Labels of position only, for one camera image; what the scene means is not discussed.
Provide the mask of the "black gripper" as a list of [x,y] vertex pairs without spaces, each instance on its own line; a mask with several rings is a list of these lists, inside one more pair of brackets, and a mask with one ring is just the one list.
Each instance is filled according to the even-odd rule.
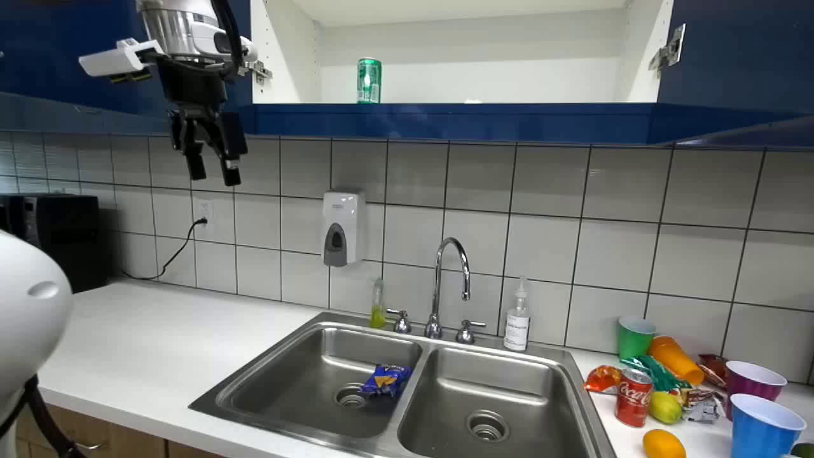
[[169,137],[172,149],[182,152],[188,177],[206,178],[195,124],[210,127],[219,135],[219,160],[225,187],[242,183],[238,157],[247,152],[243,127],[235,112],[223,112],[225,76],[186,62],[163,58],[157,65],[163,95],[172,104]]

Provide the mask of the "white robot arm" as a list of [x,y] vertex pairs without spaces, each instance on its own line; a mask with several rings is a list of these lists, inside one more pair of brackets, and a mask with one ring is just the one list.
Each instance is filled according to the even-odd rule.
[[[255,65],[255,46],[238,33],[228,0],[137,0],[146,38],[120,38],[111,48],[84,53],[85,76],[129,80],[157,70],[172,104],[169,137],[188,177],[206,177],[201,151],[219,156],[225,187],[238,187],[247,152],[235,112],[225,112],[223,85]],[[37,392],[37,371],[64,339],[74,291],[57,263],[17,235],[0,231],[0,458],[17,458],[14,428],[31,409],[57,458],[84,453],[52,425]]]

